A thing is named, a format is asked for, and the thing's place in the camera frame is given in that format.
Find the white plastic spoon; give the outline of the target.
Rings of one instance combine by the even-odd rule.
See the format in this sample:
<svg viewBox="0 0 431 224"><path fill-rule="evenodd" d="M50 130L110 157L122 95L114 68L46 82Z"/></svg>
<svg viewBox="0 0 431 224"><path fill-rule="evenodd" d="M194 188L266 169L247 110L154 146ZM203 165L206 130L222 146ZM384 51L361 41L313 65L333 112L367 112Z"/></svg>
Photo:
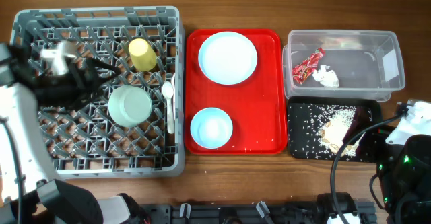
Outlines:
<svg viewBox="0 0 431 224"><path fill-rule="evenodd" d="M167 107L167 130L169 134L174 134L174 114L173 114L173 107L172 107L172 98L174 95L174 88L169 81L165 81L162 86L162 95L166 99L166 107Z"/></svg>

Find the black waste tray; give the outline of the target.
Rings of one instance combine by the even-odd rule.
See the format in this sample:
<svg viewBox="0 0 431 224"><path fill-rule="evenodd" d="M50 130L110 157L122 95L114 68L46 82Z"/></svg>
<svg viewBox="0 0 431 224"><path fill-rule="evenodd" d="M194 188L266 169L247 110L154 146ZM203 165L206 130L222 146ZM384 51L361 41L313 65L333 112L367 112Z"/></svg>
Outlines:
<svg viewBox="0 0 431 224"><path fill-rule="evenodd" d="M298 159L334 160L336 154L318 142L318 119L330 106L365 106L370 108L372 123L380 122L380 104L375 100L354 98L328 98L312 96L293 96L288 100L288 151Z"/></svg>

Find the light blue plate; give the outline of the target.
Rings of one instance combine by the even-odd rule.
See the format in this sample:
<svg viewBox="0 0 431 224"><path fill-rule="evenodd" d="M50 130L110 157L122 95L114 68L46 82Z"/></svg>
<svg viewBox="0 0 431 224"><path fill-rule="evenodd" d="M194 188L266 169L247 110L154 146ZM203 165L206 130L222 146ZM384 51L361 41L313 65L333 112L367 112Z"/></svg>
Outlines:
<svg viewBox="0 0 431 224"><path fill-rule="evenodd" d="M236 85L246 81L257 68L258 55L246 36L232 31L208 37L198 52L201 72L220 85Z"/></svg>

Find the white label on bin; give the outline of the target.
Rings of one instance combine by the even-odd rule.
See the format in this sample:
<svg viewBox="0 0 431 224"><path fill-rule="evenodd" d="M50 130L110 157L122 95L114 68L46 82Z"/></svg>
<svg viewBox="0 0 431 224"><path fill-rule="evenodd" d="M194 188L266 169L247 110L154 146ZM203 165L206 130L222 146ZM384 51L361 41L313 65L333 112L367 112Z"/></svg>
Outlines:
<svg viewBox="0 0 431 224"><path fill-rule="evenodd" d="M395 50L387 53L383 58L383 69L385 75L385 81L390 81L399 75L397 65L397 54Z"/></svg>

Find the small light blue bowl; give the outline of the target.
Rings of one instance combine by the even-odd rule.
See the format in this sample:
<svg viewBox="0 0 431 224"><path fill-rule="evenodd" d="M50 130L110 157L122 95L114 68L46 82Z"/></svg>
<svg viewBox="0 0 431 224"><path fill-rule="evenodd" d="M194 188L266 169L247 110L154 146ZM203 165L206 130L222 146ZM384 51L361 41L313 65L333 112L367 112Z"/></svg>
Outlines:
<svg viewBox="0 0 431 224"><path fill-rule="evenodd" d="M233 122L230 116L219 108L204 108L192 118L190 133L198 146L218 149L230 140Z"/></svg>

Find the clear plastic bin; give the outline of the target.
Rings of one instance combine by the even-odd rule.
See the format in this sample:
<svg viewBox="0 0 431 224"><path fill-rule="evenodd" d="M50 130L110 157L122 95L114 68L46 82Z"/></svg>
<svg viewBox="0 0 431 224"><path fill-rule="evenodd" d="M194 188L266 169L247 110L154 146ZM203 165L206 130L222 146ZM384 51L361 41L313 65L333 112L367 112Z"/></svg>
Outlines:
<svg viewBox="0 0 431 224"><path fill-rule="evenodd" d="M313 77L302 85L293 80L292 69L317 48L325 51L318 66L334 70L338 88L323 87ZM385 81L382 58L390 51L397 54L399 75ZM405 87L405 73L395 33L376 30L292 30L284 46L284 90L292 96L366 98L385 102L391 93Z"/></svg>

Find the red snack wrapper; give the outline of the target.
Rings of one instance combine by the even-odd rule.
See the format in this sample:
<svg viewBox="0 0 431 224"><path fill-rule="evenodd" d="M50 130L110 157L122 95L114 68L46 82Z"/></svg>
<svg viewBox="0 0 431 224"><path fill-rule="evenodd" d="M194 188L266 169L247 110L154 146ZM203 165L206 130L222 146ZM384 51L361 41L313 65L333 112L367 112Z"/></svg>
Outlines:
<svg viewBox="0 0 431 224"><path fill-rule="evenodd" d="M307 78L316 70L319 60L323 58L325 51L320 47L317 48L307 59L292 69L293 80L302 85Z"/></svg>

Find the green bowl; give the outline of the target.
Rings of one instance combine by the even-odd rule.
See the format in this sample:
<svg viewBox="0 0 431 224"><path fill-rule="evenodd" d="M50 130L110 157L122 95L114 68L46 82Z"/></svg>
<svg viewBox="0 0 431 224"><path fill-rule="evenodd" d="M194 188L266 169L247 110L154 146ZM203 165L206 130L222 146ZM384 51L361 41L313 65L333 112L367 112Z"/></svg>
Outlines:
<svg viewBox="0 0 431 224"><path fill-rule="evenodd" d="M152 99L144 89L124 85L109 96L108 113L116 124L130 128L147 120L152 106Z"/></svg>

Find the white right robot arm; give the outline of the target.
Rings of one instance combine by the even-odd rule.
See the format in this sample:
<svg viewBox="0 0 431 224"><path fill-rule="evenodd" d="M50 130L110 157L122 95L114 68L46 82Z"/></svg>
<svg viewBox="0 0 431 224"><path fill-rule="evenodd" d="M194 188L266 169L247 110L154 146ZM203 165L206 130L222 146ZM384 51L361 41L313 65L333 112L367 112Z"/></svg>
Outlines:
<svg viewBox="0 0 431 224"><path fill-rule="evenodd" d="M394 223L430 222L430 107L429 103L417 101L401 104L394 117L381 122L366 124L365 113L355 111L353 121L339 148L331 168L331 207L329 221L349 223L335 189L335 174L342 152L362 135L371 133L390 122L399 121L397 127L385 139L388 147L400 145L396 156L376 156L376 174L383 194L383 203L376 202L386 210Z"/></svg>

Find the red serving tray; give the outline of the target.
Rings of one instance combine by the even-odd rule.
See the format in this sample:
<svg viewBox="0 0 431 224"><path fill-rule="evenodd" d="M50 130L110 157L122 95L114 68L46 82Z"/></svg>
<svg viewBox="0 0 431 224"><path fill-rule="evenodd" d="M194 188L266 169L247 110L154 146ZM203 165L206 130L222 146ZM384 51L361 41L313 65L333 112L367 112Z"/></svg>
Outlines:
<svg viewBox="0 0 431 224"><path fill-rule="evenodd" d="M212 82L199 68L201 45L217 29L199 29L187 38L185 62L185 147L197 155L273 155L284 150L288 140L281 40L270 29L247 28L246 36L257 50L253 74L237 85ZM230 140L218 149L206 149L192 138L190 125L198 111L214 107L233 122Z"/></svg>

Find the grey dishwasher rack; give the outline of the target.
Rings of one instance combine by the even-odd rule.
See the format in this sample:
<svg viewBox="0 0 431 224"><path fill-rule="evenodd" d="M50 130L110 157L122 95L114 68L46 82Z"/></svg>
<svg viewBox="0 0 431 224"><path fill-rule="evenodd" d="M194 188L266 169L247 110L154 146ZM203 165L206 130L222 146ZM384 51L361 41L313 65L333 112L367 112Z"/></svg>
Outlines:
<svg viewBox="0 0 431 224"><path fill-rule="evenodd" d="M147 40L157 55L151 71L138 71L129 43ZM36 75L48 65L42 49L62 40L77 47L77 64L94 57L118 67L121 74L102 86L103 94L80 110L49 107L38 113L43 141L63 178L154 178L177 176L185 165L184 67L185 30L173 6L29 9L13 23L11 41L24 46ZM167 130L165 81L174 88L174 134ZM152 113L140 125L125 128L108 113L111 93L124 85L144 89L152 99Z"/></svg>

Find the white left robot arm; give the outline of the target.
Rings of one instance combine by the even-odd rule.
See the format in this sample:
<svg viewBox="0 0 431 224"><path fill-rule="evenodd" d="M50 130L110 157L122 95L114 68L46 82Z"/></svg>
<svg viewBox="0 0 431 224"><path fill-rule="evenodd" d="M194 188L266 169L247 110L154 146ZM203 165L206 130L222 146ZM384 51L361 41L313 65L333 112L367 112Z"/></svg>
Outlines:
<svg viewBox="0 0 431 224"><path fill-rule="evenodd" d="M150 214L125 193L98 200L66 183L44 144L38 111L59 106L65 114L99 98L101 87L119 76L118 67L86 57L74 62L75 45L62 41L40 53L51 75L35 76L26 49L1 44L2 223L150 223Z"/></svg>

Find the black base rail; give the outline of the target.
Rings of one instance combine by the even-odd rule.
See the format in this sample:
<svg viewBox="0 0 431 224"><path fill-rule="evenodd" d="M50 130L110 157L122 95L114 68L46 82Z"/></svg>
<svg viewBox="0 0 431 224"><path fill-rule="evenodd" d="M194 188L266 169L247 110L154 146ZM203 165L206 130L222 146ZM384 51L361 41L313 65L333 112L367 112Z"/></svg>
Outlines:
<svg viewBox="0 0 431 224"><path fill-rule="evenodd" d="M184 203L143 204L141 207L150 216L150 223L165 224L223 224L223 223L267 223L255 204L198 205ZM274 223L326 223L329 215L317 202L291 202L268 205L269 218Z"/></svg>

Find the rice food waste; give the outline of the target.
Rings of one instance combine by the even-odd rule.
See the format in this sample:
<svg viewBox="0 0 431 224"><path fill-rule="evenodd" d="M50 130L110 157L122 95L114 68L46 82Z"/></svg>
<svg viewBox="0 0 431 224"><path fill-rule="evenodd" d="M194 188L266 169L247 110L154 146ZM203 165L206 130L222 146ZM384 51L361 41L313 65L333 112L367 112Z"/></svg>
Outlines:
<svg viewBox="0 0 431 224"><path fill-rule="evenodd" d="M317 131L318 142L327 149L327 153L337 154L344 143L344 138L353 122L356 107L330 106L319 117L320 128Z"/></svg>

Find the white napkin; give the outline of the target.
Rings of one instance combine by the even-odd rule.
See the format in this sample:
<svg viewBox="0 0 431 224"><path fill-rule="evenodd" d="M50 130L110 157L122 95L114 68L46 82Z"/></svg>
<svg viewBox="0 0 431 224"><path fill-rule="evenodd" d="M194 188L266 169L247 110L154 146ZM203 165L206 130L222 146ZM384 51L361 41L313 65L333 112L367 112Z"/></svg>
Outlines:
<svg viewBox="0 0 431 224"><path fill-rule="evenodd" d="M334 70L330 70L329 66L321 65L320 69L312 74L315 81L319 82L323 87L338 88L339 79Z"/></svg>

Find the yellow cup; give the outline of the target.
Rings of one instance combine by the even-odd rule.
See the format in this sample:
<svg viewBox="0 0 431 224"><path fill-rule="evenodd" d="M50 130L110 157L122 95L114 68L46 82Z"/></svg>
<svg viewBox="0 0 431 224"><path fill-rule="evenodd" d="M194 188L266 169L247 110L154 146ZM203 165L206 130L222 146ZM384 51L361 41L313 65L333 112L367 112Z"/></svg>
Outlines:
<svg viewBox="0 0 431 224"><path fill-rule="evenodd" d="M129 54L138 71L151 71L157 65L157 55L147 40L136 38L129 43Z"/></svg>

